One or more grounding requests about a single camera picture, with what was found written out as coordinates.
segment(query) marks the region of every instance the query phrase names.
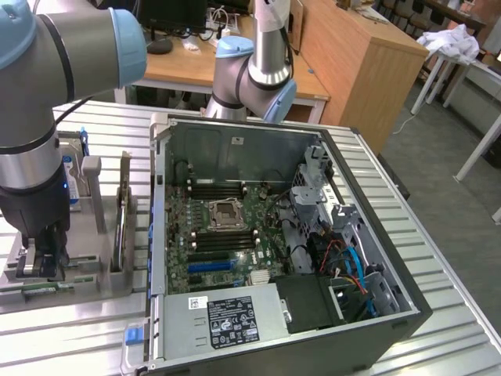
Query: aluminum profile table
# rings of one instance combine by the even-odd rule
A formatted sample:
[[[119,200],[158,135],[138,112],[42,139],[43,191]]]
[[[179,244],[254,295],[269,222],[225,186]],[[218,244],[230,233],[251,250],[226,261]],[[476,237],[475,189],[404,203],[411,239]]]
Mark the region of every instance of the aluminum profile table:
[[[58,107],[55,115],[68,107]],[[132,192],[139,198],[134,290],[122,298],[0,315],[0,374],[120,374],[123,330],[127,322],[144,317],[146,307],[149,125],[154,111],[164,110],[89,102],[59,125],[62,130],[87,130],[90,153],[103,159],[103,195],[115,194],[122,150],[132,154]],[[411,339],[392,346],[369,371],[357,375],[501,374],[499,336],[369,147],[349,129],[330,128],[330,134],[434,310]],[[334,181],[349,201],[341,178]],[[0,219],[1,267],[15,234]]]

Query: white cloth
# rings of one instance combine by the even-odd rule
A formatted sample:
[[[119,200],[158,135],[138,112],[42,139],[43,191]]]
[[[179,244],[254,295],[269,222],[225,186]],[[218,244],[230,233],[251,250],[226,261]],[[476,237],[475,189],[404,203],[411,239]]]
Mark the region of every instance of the white cloth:
[[[427,59],[439,51],[462,65],[475,61],[480,50],[477,39],[467,33],[465,25],[438,33],[423,33],[417,42],[430,51]]]

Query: wooden cabinet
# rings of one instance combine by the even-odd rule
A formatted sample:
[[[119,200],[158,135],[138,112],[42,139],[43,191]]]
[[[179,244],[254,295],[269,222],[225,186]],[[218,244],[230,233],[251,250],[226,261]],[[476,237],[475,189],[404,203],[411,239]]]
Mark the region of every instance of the wooden cabinet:
[[[330,94],[320,122],[357,128],[378,154],[428,52],[395,25],[334,0],[303,3],[301,55]]]

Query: motherboard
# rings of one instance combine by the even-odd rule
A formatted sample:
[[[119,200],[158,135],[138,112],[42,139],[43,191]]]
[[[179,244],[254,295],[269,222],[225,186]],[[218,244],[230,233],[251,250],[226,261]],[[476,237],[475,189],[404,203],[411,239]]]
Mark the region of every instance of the motherboard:
[[[166,187],[168,294],[268,283],[289,273],[267,183]]]

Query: robotic arm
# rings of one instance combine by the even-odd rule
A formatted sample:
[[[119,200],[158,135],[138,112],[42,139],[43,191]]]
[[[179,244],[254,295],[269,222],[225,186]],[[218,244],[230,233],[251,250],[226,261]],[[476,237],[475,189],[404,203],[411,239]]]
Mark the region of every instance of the robotic arm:
[[[246,107],[268,122],[285,118],[296,95],[292,49],[284,26],[289,9],[290,0],[256,0],[255,46],[236,36],[219,41],[207,118],[245,121]]]
[[[0,0],[0,209],[23,236],[17,277],[63,280],[70,198],[52,108],[128,85],[146,46],[125,10],[35,16]]]

